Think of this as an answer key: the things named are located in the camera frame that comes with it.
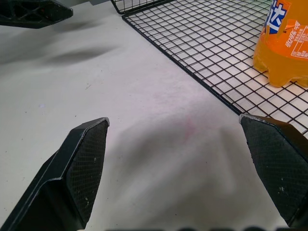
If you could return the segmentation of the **orange soda plastic bottle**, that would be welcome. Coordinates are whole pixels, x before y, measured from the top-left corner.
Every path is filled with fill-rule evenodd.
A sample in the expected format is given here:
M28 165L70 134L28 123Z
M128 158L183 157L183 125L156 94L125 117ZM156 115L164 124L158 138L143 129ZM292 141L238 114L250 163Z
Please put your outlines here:
M272 0L253 58L269 83L308 88L308 0Z

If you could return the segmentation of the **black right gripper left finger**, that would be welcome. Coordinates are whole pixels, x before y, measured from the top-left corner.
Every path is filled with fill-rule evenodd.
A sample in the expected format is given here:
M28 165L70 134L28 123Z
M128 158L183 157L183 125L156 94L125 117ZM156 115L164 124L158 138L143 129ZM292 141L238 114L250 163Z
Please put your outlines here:
M41 166L0 231L85 229L100 185L109 119L73 128Z

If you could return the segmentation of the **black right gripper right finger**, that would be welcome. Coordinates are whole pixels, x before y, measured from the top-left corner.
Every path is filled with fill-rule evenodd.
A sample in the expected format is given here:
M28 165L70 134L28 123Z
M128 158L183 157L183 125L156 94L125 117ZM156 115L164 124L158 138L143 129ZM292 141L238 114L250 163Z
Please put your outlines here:
M290 228L308 228L308 139L291 124L241 114L255 169Z

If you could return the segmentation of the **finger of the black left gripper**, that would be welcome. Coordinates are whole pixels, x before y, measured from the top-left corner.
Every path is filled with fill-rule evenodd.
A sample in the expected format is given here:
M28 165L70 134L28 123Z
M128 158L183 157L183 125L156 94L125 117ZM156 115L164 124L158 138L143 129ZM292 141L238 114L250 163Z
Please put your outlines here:
M0 26L39 29L72 16L57 0L0 0Z

